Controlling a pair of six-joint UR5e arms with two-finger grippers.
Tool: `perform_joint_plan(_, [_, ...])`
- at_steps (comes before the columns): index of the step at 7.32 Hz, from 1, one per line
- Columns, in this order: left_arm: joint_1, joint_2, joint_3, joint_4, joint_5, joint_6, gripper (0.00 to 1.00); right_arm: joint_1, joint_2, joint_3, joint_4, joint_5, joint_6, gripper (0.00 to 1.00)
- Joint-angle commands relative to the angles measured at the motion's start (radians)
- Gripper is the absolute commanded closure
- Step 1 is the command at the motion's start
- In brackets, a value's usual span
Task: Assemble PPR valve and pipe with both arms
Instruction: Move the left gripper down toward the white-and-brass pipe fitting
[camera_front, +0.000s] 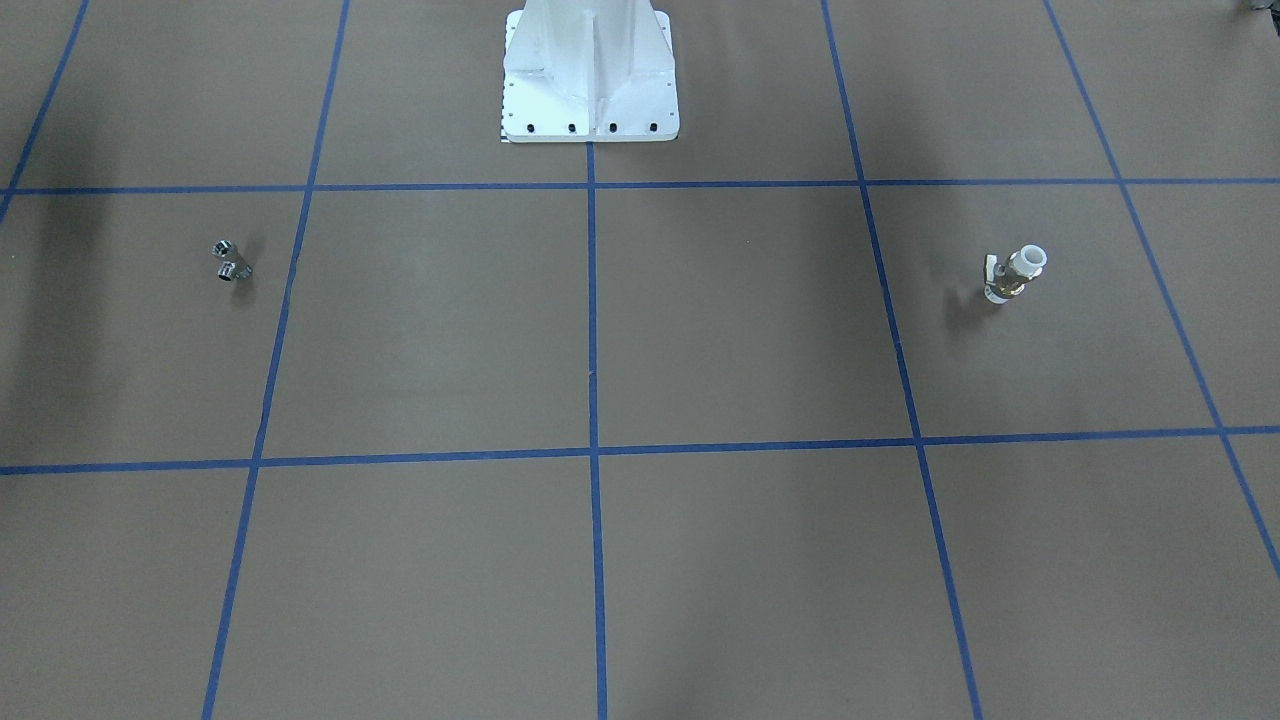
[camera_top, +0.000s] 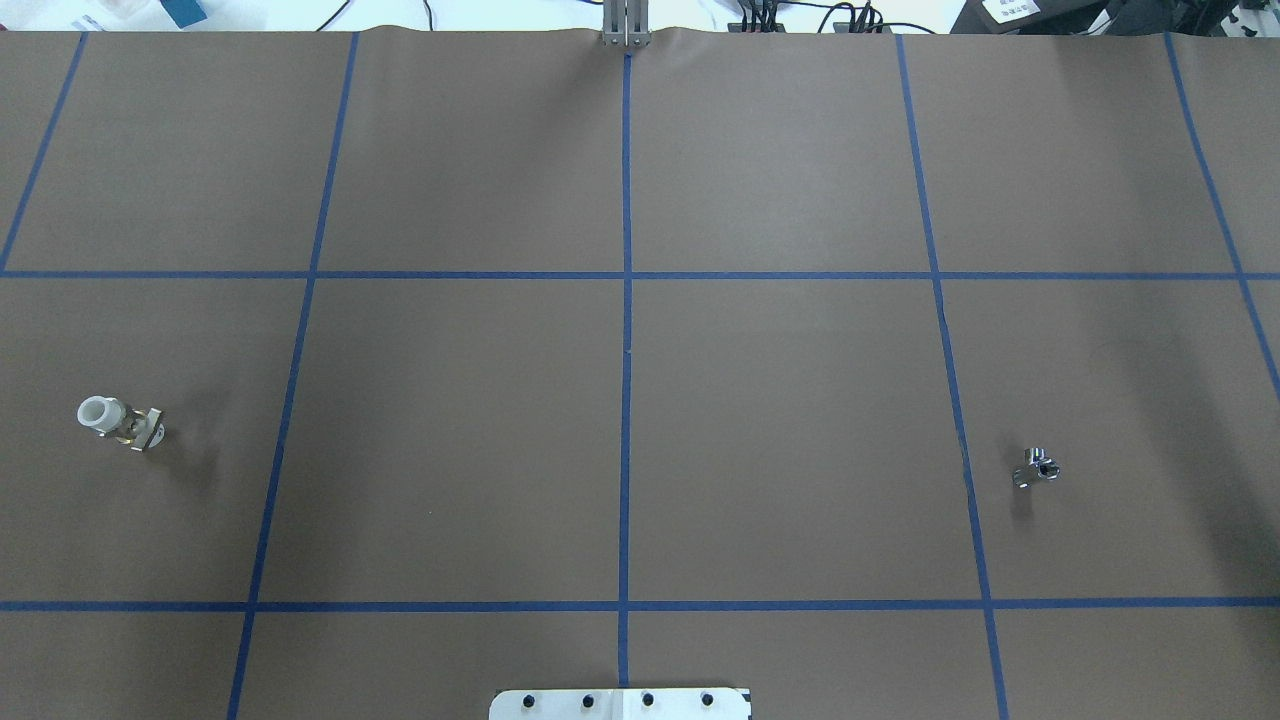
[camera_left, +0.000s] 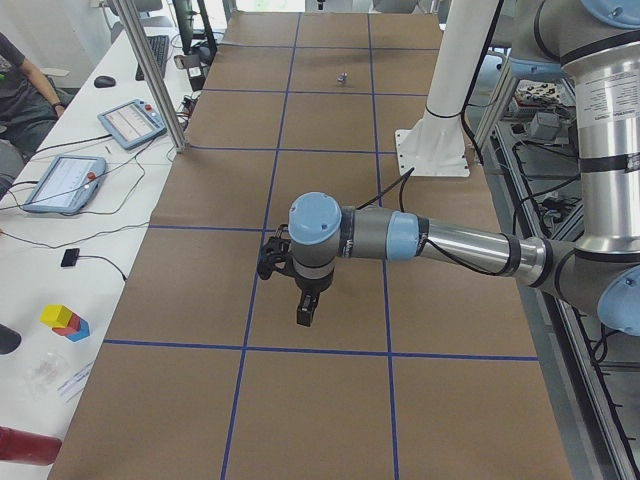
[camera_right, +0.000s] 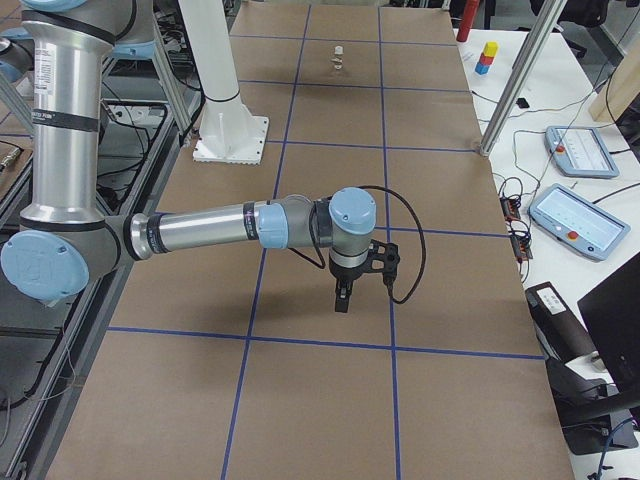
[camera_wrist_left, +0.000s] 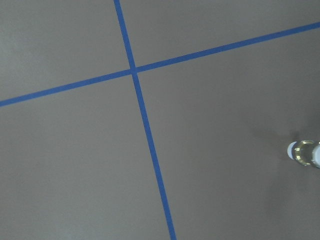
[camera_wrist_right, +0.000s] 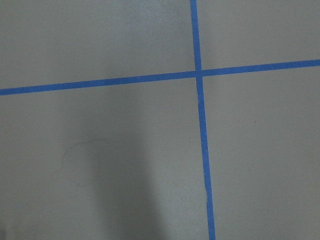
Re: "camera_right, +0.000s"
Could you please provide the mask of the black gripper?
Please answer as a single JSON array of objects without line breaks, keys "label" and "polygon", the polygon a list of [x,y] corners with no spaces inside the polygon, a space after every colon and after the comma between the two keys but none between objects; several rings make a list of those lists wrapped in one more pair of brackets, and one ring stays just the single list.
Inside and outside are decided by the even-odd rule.
[{"label": "black gripper", "polygon": [[329,271],[336,279],[334,310],[338,313],[347,313],[353,285],[366,272],[364,264],[356,267],[344,267],[334,261],[329,262]]}]

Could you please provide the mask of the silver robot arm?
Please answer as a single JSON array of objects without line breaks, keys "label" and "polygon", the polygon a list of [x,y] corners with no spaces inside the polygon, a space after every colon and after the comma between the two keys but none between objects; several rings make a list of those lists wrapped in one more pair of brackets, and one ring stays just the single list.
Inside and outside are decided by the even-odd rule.
[{"label": "silver robot arm", "polygon": [[27,1],[22,22],[35,43],[33,190],[1,268],[44,303],[82,291],[126,260],[181,249],[258,241],[266,249],[325,248],[335,308],[372,269],[373,197],[347,187],[328,199],[301,195],[183,214],[105,216],[96,206],[103,59],[156,52],[149,1]]}]

